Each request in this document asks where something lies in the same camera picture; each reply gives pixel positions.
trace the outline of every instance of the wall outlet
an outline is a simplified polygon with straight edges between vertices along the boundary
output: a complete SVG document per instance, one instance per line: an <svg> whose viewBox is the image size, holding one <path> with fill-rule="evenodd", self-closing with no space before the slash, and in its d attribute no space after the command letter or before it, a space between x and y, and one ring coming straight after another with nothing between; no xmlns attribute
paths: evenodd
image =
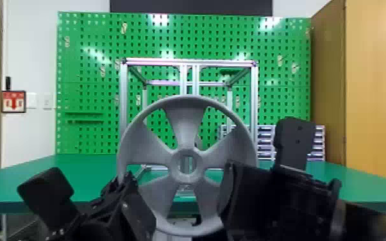
<svg viewBox="0 0 386 241"><path fill-rule="evenodd" d="M50 110L54 108L54 95L53 93L44 93L44 105L45 110Z"/></svg>

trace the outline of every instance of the aluminum frame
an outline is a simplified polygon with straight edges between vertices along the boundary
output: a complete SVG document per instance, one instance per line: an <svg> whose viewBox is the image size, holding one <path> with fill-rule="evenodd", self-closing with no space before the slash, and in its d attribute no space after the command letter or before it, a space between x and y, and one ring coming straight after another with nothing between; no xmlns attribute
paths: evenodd
<svg viewBox="0 0 386 241"><path fill-rule="evenodd" d="M207 67L243 67L250 69L251 79L250 79L250 128L251 138L253 143L258 143L258 66L253 60L194 60L194 59L166 59L166 58L126 58L120 66L119 71L119 110L120 110L120 121L119 121L119 130L122 135L128 125L128 73L129 67L132 66L173 66L177 67L180 72L180 81L167 81L161 80L151 80L144 82L144 78L140 78L141 82L144 84L144 89L142 91L142 109L147 106L145 103L147 98L147 85L178 85L180 86L180 95L187 94L187 86L192 86L192 94L199 95L200 86L221 86L228 87L226 106L232 110L233 101L231 97L233 92L231 87L239 79L241 79L240 74L236 74L233 79L231 79L228 84L220 82L200 82L200 72L203 68ZM192 81L187 81L187 73L189 69L192 69ZM140 75L140 73L134 69L132 71L135 76ZM231 126L231 120L227 119L227 126Z"/></svg>

